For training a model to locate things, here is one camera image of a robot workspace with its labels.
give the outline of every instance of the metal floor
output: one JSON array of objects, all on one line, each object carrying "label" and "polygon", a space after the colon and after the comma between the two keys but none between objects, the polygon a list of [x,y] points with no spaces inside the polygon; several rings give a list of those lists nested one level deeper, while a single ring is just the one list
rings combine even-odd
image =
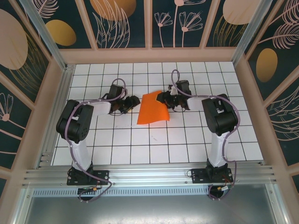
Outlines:
[{"label": "metal floor", "polygon": [[265,185],[237,185],[223,201],[207,195],[36,197],[26,224],[276,224]]}]

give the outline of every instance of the flower illustration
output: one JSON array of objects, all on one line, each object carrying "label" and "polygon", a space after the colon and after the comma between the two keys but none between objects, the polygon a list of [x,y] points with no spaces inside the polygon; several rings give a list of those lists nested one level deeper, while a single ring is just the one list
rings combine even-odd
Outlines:
[{"label": "flower illustration", "polygon": [[160,31],[160,40],[162,44],[162,48],[164,47],[163,45],[163,40],[162,40],[162,35],[161,35],[161,27],[166,27],[169,25],[172,25],[172,20],[170,20],[171,17],[169,13],[155,13],[155,20],[159,26],[159,31]]},{"label": "flower illustration", "polygon": [[177,6],[183,6],[183,5],[197,5],[201,3],[205,3],[206,0],[174,0],[174,3]]},{"label": "flower illustration", "polygon": [[[5,98],[5,95],[4,93],[0,93],[0,121],[8,121],[14,125],[16,125],[17,127],[20,127],[22,129],[25,129],[24,127],[22,127],[21,125],[18,125],[16,123],[14,123],[12,120],[10,120],[10,112],[11,112],[11,109],[13,108],[13,103],[14,103],[14,97],[11,96],[11,95],[7,95],[7,98]],[[8,136],[11,136],[15,139],[18,139],[18,140],[21,140],[22,138],[14,135],[14,134],[11,134],[9,132],[6,132],[2,129],[0,129],[0,132],[8,135]]]},{"label": "flower illustration", "polygon": [[0,120],[8,121],[11,108],[13,107],[14,98],[11,95],[7,95],[5,98],[4,93],[0,93]]},{"label": "flower illustration", "polygon": [[181,24],[182,31],[183,31],[182,47],[184,47],[185,32],[202,29],[202,23],[200,23],[201,21],[200,13],[201,12],[197,14],[189,13],[187,18],[186,18],[186,12],[179,14],[179,22]]},{"label": "flower illustration", "polygon": [[176,23],[177,23],[177,14],[178,7],[180,6],[190,6],[205,3],[206,0],[174,0],[174,4],[176,4],[176,11],[174,14],[174,26],[173,26],[173,47],[176,47]]}]

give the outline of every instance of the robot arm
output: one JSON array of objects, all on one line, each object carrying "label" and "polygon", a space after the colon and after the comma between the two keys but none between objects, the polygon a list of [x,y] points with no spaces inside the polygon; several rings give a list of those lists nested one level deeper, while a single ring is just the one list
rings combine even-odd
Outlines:
[{"label": "robot arm", "polygon": [[[225,94],[220,97],[228,99]],[[212,133],[212,150],[208,161],[213,167],[221,167],[226,164],[222,157],[222,145],[226,136],[233,131],[238,123],[238,118],[233,107],[223,100],[216,98],[189,98],[187,104],[190,110],[204,110],[206,123]],[[224,154],[227,153],[227,139]]]},{"label": "robot arm", "polygon": [[[123,92],[123,87],[112,84],[109,93],[105,94],[104,97],[107,99],[114,99]],[[96,176],[93,170],[93,164],[88,156],[88,151],[86,147],[86,137],[89,132],[89,127],[91,124],[92,116],[100,116],[103,114],[110,114],[116,110],[121,113],[127,113],[129,110],[140,104],[138,97],[123,97],[113,100],[110,102],[99,101],[97,103],[81,105],[76,113],[71,118],[70,125],[68,127],[68,139],[72,143],[72,152],[75,161],[72,163],[72,168],[68,172],[68,185],[96,185],[94,183],[95,179],[84,174],[77,164],[80,164],[82,169],[89,174]],[[56,131],[65,139],[65,129],[67,121],[69,120],[74,108],[79,104],[76,100],[69,100],[58,120]]]}]

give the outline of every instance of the orange circle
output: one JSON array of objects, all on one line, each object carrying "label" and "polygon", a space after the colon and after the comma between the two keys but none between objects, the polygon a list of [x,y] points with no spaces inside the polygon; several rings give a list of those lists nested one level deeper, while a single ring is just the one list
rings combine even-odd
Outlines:
[{"label": "orange circle", "polygon": [[127,17],[131,16],[136,9],[136,0],[90,0],[90,3],[97,14],[110,21],[121,20],[118,15],[119,12],[121,13],[121,9]]}]

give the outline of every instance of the robotic arm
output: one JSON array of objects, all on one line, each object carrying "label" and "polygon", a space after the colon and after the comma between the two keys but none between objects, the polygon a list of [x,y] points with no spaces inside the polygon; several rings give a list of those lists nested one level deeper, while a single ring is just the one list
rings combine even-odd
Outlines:
[{"label": "robotic arm", "polygon": [[[168,108],[174,109],[175,106],[181,106],[185,110],[204,111],[206,122],[209,130],[212,133],[212,148],[205,169],[192,169],[191,178],[193,183],[223,183],[226,181],[232,182],[231,169],[228,168],[229,162],[226,159],[229,136],[236,130],[239,124],[237,109],[229,101],[225,94],[218,96],[196,96],[192,95],[189,90],[189,82],[187,80],[178,81],[175,83],[171,76],[173,85],[169,85],[169,91],[162,92],[158,95],[157,100],[165,103]],[[223,191],[228,187],[209,188],[210,198],[220,198]]]},{"label": "robotic arm", "polygon": [[[114,99],[121,95],[123,87],[112,84],[109,93],[105,94],[106,99]],[[88,151],[86,147],[86,137],[89,132],[92,116],[100,116],[103,114],[111,114],[116,110],[119,110],[122,114],[127,113],[135,106],[140,104],[140,100],[136,96],[126,97],[127,90],[124,91],[124,96],[119,99],[105,102],[100,101],[93,103],[92,105],[81,105],[76,113],[71,118],[70,125],[68,127],[67,137],[72,143],[72,151],[75,161],[72,163],[72,168],[68,171],[67,185],[107,185],[107,182],[98,182],[90,176],[84,174],[84,172],[78,167],[77,164],[83,168],[87,173],[99,177],[101,179],[109,178],[109,171],[94,171],[93,163],[88,157]],[[64,110],[58,120],[56,131],[65,139],[65,129],[67,121],[69,120],[74,108],[79,104],[76,100],[69,100],[64,107]]]}]

